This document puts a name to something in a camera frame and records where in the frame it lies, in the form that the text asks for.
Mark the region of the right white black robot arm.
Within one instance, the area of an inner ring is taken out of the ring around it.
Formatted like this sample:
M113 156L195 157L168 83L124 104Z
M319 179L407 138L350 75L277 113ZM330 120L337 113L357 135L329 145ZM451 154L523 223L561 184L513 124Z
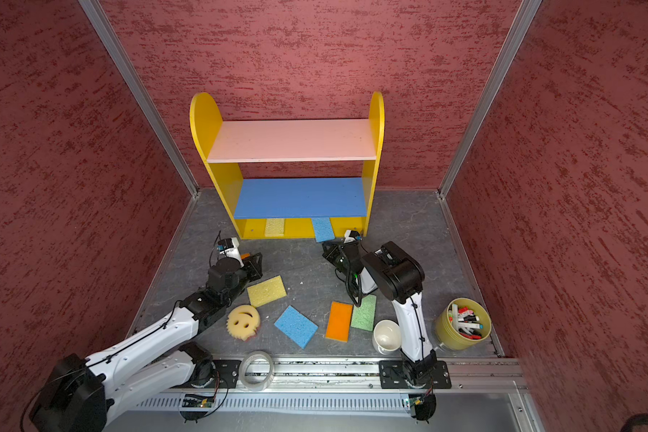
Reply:
M428 381L437 365L422 310L425 272L419 262L389 241L375 251L360 239L333 239L322 243L324 257L339 273L355 306L375 291L392 302L401 331L404 379L413 386Z

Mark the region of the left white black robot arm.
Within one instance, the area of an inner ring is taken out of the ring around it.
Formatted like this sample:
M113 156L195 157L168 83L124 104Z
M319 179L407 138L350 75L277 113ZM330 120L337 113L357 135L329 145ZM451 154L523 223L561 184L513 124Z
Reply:
M208 271L205 286L175 302L165 317L87 357L69 355L27 403L19 426L39 431L101 431L149 397L183 383L207 383L212 355L194 338L222 318L261 279L262 255L228 255Z

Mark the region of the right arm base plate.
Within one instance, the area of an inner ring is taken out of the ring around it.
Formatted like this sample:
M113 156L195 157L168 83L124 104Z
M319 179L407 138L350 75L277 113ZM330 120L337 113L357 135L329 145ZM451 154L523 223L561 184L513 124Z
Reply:
M378 364L381 387L390 389L447 390L452 382L446 362L437 361L433 365L420 365L411 368L409 362L383 360Z

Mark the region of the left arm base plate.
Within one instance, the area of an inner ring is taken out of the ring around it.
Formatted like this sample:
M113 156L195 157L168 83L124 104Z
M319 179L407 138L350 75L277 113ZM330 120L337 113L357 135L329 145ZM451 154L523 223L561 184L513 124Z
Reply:
M239 380L240 364L240 360L205 360L195 367L187 384L197 389L233 389Z

